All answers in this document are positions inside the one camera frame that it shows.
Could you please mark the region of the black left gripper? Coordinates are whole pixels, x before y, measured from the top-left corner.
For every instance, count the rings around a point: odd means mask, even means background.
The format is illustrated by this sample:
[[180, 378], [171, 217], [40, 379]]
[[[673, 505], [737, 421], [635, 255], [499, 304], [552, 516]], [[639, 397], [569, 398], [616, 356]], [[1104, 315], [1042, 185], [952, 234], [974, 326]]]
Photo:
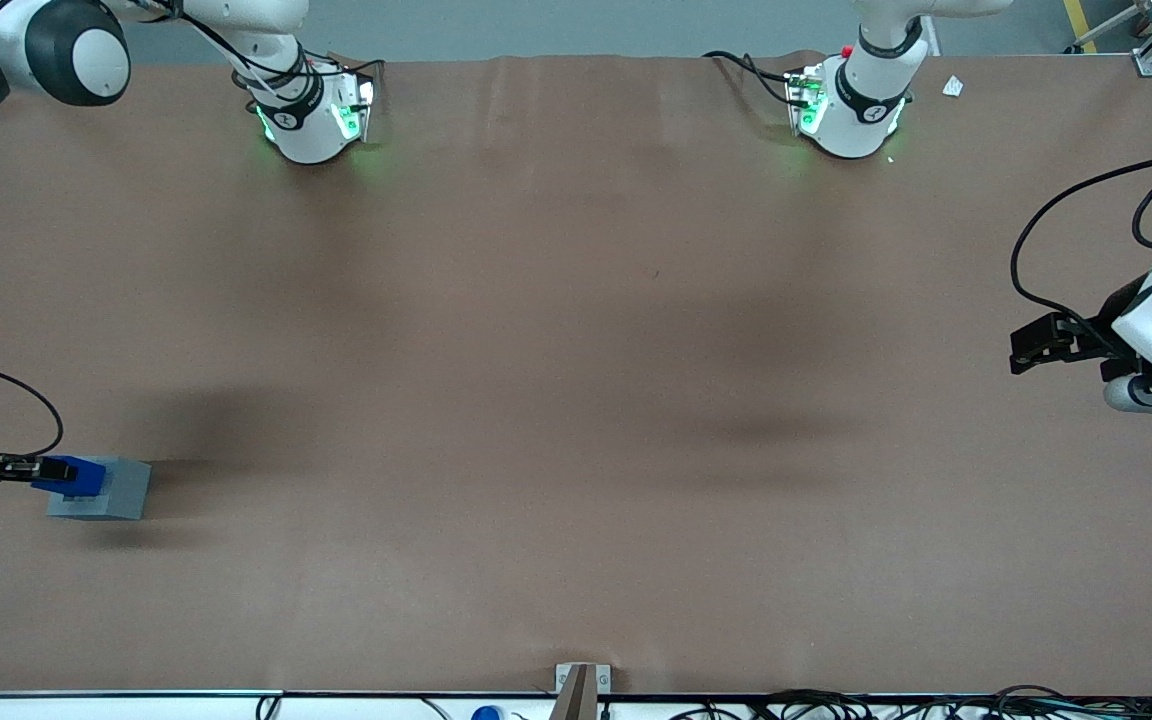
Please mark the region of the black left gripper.
[[1011, 376], [1024, 374], [1044, 364], [1087, 361], [1100, 363], [1102, 379], [1140, 374], [1143, 361], [1139, 353], [1112, 329], [1112, 323], [1126, 313], [1144, 282], [1146, 275], [1142, 274], [1112, 291], [1096, 314], [1075, 310], [1047, 313], [1011, 332]]

